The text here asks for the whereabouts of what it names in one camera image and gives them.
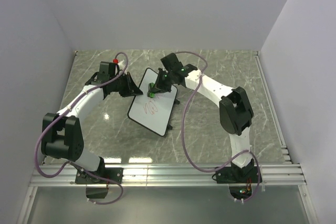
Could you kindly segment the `aluminium front rail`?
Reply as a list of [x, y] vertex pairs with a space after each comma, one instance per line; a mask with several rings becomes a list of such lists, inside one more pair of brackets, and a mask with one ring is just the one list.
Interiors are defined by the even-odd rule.
[[[123, 168], [123, 187], [199, 187], [216, 186], [211, 173], [202, 173], [188, 164], [120, 165]], [[77, 170], [67, 165], [54, 178], [44, 178], [37, 171], [33, 172], [31, 187], [104, 187], [103, 184], [76, 184]], [[306, 185], [307, 182], [299, 164], [261, 165], [262, 186]]]

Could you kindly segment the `white board black frame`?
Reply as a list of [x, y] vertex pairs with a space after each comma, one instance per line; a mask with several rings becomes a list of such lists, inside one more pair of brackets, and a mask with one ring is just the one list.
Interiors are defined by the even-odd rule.
[[142, 95], [133, 98], [127, 116], [133, 122], [143, 126], [151, 132], [165, 136], [167, 130], [171, 130], [170, 118], [173, 106], [177, 104], [177, 87], [172, 86], [171, 92], [147, 96], [149, 84], [154, 83], [158, 73], [147, 68], [139, 84]]

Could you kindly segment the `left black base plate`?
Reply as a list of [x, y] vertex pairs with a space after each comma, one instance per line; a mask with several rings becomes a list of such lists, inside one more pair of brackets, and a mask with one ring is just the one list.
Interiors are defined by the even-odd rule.
[[[123, 177], [123, 168], [119, 167], [106, 168], [104, 174], [99, 176], [107, 178], [109, 180], [114, 180], [115, 182], [118, 182], [120, 184], [122, 182]], [[84, 185], [84, 184], [109, 184], [109, 183], [110, 182], [107, 182], [105, 180], [92, 177], [91, 175], [88, 175], [86, 172], [77, 170], [75, 184]]]

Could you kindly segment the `aluminium rail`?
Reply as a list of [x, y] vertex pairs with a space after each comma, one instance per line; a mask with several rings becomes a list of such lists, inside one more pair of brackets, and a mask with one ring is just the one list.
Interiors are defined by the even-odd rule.
[[261, 76], [261, 81], [263, 83], [263, 88], [264, 88], [266, 98], [267, 98], [267, 102], [268, 102], [268, 105], [269, 105], [269, 108], [270, 108], [270, 113], [271, 113], [271, 116], [272, 116], [273, 124], [275, 126], [276, 133], [277, 133], [277, 136], [278, 136], [278, 140], [279, 140], [279, 143], [280, 143], [280, 146], [281, 146], [282, 156], [285, 160], [285, 164], [292, 164], [293, 161], [292, 161], [292, 158], [290, 157], [290, 154], [289, 154], [289, 151], [288, 151], [288, 148], [287, 148], [287, 144], [285, 142], [284, 135], [282, 133], [282, 129], [281, 129], [278, 117], [277, 117], [275, 106], [274, 106], [274, 103], [273, 103], [273, 100], [272, 100], [272, 97], [271, 97], [271, 94], [270, 94], [270, 91], [269, 91], [269, 88], [268, 88], [266, 77], [265, 77], [264, 71], [263, 71], [262, 66], [261, 66], [259, 53], [260, 53], [260, 51], [254, 51], [254, 58], [255, 58], [255, 62], [256, 62], [259, 74]]
[[[202, 173], [188, 164], [120, 165], [123, 168], [123, 187], [199, 187], [216, 186], [211, 173]], [[31, 187], [104, 187], [103, 184], [76, 184], [77, 170], [67, 165], [54, 178], [44, 178], [37, 171], [33, 172]], [[307, 182], [299, 164], [261, 165], [262, 186], [306, 185]]]

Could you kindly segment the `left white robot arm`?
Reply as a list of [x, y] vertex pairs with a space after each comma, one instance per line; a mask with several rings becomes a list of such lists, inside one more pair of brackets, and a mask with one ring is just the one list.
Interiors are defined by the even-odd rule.
[[43, 132], [38, 144], [41, 152], [46, 156], [65, 159], [80, 170], [87, 171], [87, 176], [94, 183], [104, 181], [107, 172], [104, 159], [85, 149], [81, 122], [112, 92], [122, 97], [143, 94], [130, 73], [94, 73], [67, 107], [44, 116]]

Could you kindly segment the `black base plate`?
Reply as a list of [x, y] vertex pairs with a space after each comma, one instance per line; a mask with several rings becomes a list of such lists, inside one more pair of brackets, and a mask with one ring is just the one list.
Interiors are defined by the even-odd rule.
[[246, 184], [247, 182], [262, 182], [259, 177], [259, 171], [256, 166], [239, 168], [236, 166], [227, 166], [212, 175], [212, 180], [218, 184]]
[[[118, 182], [120, 184], [122, 182], [123, 177], [123, 168], [119, 167], [106, 168], [104, 174], [99, 176], [107, 178], [109, 180], [114, 180], [115, 182]], [[75, 184], [84, 185], [84, 184], [109, 184], [109, 183], [110, 182], [107, 182], [105, 180], [92, 177], [91, 175], [88, 175], [86, 172], [77, 170]]]

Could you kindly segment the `green whiteboard eraser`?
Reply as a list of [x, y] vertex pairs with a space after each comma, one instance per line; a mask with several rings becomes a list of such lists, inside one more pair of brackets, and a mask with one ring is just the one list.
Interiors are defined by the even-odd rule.
[[147, 96], [149, 98], [154, 98], [155, 97], [155, 93], [153, 92], [154, 86], [155, 86], [155, 84], [153, 82], [149, 83], [149, 89], [148, 89], [148, 92], [147, 92]]

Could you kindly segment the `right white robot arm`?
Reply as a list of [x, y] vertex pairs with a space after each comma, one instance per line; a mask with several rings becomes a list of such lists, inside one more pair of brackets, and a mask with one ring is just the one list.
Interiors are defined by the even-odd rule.
[[224, 167], [205, 170], [192, 162], [185, 146], [185, 116], [196, 93], [203, 95], [218, 106], [220, 124], [229, 134], [232, 148], [232, 159], [229, 161], [232, 167], [232, 177], [238, 182], [243, 182], [250, 176], [250, 171], [257, 163], [253, 160], [253, 155], [250, 152], [249, 136], [254, 112], [249, 98], [242, 87], [231, 88], [206, 76], [203, 72], [203, 70], [199, 70], [191, 64], [177, 70], [165, 71], [160, 68], [156, 81], [149, 84], [148, 96], [152, 98], [157, 93], [170, 92], [174, 84], [193, 90], [182, 114], [181, 142], [189, 163], [197, 170], [205, 173], [212, 173]]

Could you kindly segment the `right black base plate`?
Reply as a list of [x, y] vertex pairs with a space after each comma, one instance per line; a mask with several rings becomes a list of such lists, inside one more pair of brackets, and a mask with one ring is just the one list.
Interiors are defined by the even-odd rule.
[[212, 175], [212, 180], [218, 184], [246, 184], [247, 182], [262, 182], [259, 177], [259, 171], [256, 166], [239, 168], [236, 166], [227, 166]]

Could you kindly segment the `aluminium right side rail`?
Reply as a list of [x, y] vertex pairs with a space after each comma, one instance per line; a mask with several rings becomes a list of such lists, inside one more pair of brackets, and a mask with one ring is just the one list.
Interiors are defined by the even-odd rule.
[[269, 108], [270, 108], [270, 113], [271, 113], [271, 116], [272, 116], [273, 124], [275, 126], [276, 133], [277, 133], [277, 136], [278, 136], [278, 140], [279, 140], [279, 143], [280, 143], [280, 146], [281, 146], [282, 156], [285, 160], [285, 164], [292, 164], [293, 161], [292, 161], [292, 158], [290, 157], [290, 154], [289, 154], [289, 151], [288, 151], [288, 148], [287, 148], [287, 144], [285, 142], [284, 135], [282, 133], [282, 129], [281, 129], [278, 117], [277, 117], [275, 106], [274, 106], [274, 103], [273, 103], [273, 100], [272, 100], [272, 97], [271, 97], [271, 94], [270, 94], [270, 91], [269, 91], [269, 88], [268, 88], [266, 77], [265, 77], [264, 71], [263, 71], [262, 66], [261, 66], [259, 53], [260, 53], [260, 51], [254, 51], [254, 58], [255, 58], [255, 62], [256, 62], [259, 74], [261, 76], [261, 81], [263, 83], [263, 88], [264, 88], [266, 98], [267, 98], [267, 102], [268, 102], [268, 105], [269, 105]]

